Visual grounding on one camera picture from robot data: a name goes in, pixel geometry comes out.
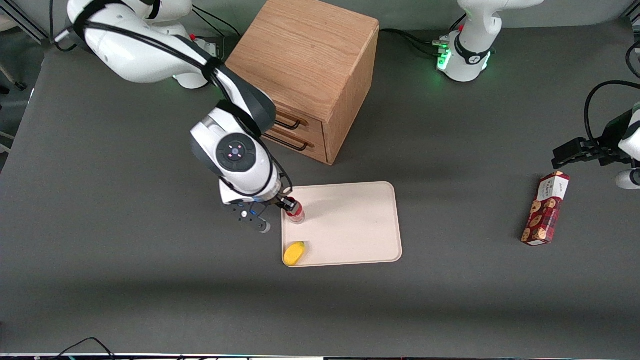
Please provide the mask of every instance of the metal drawer pull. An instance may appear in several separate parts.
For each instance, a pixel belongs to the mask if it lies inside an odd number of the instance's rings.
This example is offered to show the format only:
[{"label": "metal drawer pull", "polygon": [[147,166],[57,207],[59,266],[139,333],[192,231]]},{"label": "metal drawer pull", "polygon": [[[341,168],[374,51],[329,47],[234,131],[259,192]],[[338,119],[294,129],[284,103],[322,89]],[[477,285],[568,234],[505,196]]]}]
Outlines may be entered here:
[{"label": "metal drawer pull", "polygon": [[282,126],[282,127],[284,127],[285,129],[288,129],[288,130],[295,130],[295,129],[298,128],[298,126],[300,126],[300,120],[296,121],[296,123],[293,124],[293,125],[287,125],[287,124],[285,124],[283,122],[280,122],[280,121],[276,120],[276,125]]},{"label": "metal drawer pull", "polygon": [[263,135],[264,137],[266,137],[267,139],[272,139],[272,140],[273,140],[273,141],[275,141],[276,143],[280,143],[280,144],[282,144],[282,145],[284,145],[284,146],[286,146],[286,147],[290,147],[290,148],[294,149],[295,151],[304,151],[304,150],[307,148],[307,146],[309,146],[309,143],[305,142],[305,144],[304,144],[304,145],[302,145],[301,147],[297,147],[297,146],[295,146],[295,145],[291,145],[291,144],[289,144],[288,142],[286,142],[286,141],[284,141],[284,140],[280,140],[280,139],[278,139],[278,138],[277,138],[277,137],[275,137],[275,136],[271,136],[271,135],[269,135],[269,134],[262,134],[262,135]]}]

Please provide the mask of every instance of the metal frame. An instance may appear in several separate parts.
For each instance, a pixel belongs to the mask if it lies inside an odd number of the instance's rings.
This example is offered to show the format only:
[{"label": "metal frame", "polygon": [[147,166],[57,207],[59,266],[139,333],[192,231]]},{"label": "metal frame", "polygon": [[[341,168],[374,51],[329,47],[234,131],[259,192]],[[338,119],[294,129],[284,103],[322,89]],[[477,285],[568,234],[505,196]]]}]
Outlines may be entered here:
[{"label": "metal frame", "polygon": [[13,0],[0,0],[0,9],[15,21],[20,29],[29,34],[33,40],[39,44],[48,43],[49,36],[43,31],[35,21],[31,20],[24,10],[20,9]]}]

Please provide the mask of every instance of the beige tray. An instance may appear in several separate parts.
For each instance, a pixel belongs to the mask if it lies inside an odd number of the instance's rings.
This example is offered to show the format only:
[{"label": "beige tray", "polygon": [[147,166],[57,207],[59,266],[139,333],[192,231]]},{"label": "beige tray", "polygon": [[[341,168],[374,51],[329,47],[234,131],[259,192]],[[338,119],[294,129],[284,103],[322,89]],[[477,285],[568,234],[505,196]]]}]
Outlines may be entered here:
[{"label": "beige tray", "polygon": [[396,192],[387,182],[299,186],[291,194],[307,219],[282,212],[282,254],[304,241],[297,267],[391,263],[402,256]]}]

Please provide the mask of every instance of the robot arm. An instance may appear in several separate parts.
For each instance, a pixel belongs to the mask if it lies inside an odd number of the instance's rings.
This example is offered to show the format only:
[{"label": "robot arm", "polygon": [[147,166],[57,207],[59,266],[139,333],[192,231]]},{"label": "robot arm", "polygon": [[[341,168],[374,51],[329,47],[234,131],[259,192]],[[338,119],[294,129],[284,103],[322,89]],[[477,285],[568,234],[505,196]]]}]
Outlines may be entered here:
[{"label": "robot arm", "polygon": [[[265,233],[269,224],[255,211],[238,211],[243,204],[275,204],[287,212],[300,208],[286,196],[288,192],[280,180],[285,174],[281,174],[259,140],[275,123],[275,105],[261,90],[181,36],[181,31],[167,33],[166,26],[156,27],[147,21],[149,17],[176,20],[190,10],[190,0],[69,0],[67,5],[78,35],[120,77],[135,83],[153,83],[170,77],[180,81],[180,77],[187,76],[191,83],[204,86],[211,81],[220,87],[226,100],[191,130],[191,148],[220,179],[222,202],[231,205],[230,211],[241,214],[240,221],[246,219]],[[132,37],[131,33],[185,58]]]},{"label": "robot arm", "polygon": [[630,170],[616,176],[616,185],[626,190],[640,189],[640,103],[610,121],[602,136],[593,143],[576,138],[554,150],[552,164],[559,169],[571,163],[598,160],[600,166],[612,163],[631,164]]},{"label": "robot arm", "polygon": [[454,29],[440,38],[446,44],[444,58],[437,69],[460,82],[475,80],[486,68],[493,42],[502,30],[502,10],[524,9],[544,0],[458,0],[467,13],[462,31]]}]

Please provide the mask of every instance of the gray table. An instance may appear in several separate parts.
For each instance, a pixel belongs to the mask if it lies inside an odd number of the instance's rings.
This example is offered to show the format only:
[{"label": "gray table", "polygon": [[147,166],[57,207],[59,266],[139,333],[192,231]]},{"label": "gray table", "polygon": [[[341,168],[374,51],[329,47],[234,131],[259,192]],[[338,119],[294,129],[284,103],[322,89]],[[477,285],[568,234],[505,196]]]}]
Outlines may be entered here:
[{"label": "gray table", "polygon": [[[587,93],[631,79],[631,43],[624,21],[510,29],[459,84],[382,34],[333,167],[269,146],[297,185],[390,181],[404,255],[297,270],[278,212],[267,235],[235,224],[191,155],[215,89],[49,52],[0,176],[1,351],[97,336],[115,352],[637,359],[640,193],[615,187],[623,167],[568,167],[555,242],[518,241],[552,149],[584,136]],[[595,131],[634,91],[598,96]]]}]

